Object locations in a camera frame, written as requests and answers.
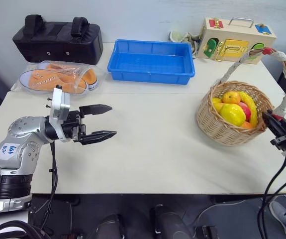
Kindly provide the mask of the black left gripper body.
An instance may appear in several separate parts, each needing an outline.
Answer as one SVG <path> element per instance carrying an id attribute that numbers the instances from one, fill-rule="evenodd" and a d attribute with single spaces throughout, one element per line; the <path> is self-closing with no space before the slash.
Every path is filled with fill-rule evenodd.
<path id="1" fill-rule="evenodd" d="M 81 109 L 69 112 L 67 119 L 61 124 L 63 133 L 67 139 L 84 143 L 83 138 L 86 136 L 86 125 L 83 124 L 84 116 Z"/>

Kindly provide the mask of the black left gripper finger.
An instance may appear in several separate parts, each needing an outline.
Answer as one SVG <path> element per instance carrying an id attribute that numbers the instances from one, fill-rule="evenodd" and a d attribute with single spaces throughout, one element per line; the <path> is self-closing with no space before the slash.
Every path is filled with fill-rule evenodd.
<path id="1" fill-rule="evenodd" d="M 112 110 L 111 106 L 96 104 L 96 105 L 88 105 L 79 107 L 80 117 L 84 117 L 86 115 L 100 115 L 104 114 L 110 110 Z"/>
<path id="2" fill-rule="evenodd" d="M 95 131 L 88 135 L 81 135 L 80 143 L 82 145 L 94 144 L 112 138 L 117 134 L 116 131 L 101 130 Z"/>

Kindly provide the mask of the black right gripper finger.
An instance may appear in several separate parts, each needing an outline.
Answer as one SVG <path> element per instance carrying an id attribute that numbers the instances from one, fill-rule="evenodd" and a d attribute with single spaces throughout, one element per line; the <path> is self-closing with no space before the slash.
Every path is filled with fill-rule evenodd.
<path id="1" fill-rule="evenodd" d="M 283 132 L 286 132 L 286 119 L 285 118 L 281 119 L 279 116 L 273 114 L 273 112 L 271 110 L 267 110 L 267 112 L 271 113 L 274 118 L 276 118 L 278 121 L 281 122 Z"/>
<path id="2" fill-rule="evenodd" d="M 283 135 L 281 122 L 274 118 L 271 113 L 263 112 L 262 118 L 266 127 L 274 134 L 275 137 L 280 137 Z"/>

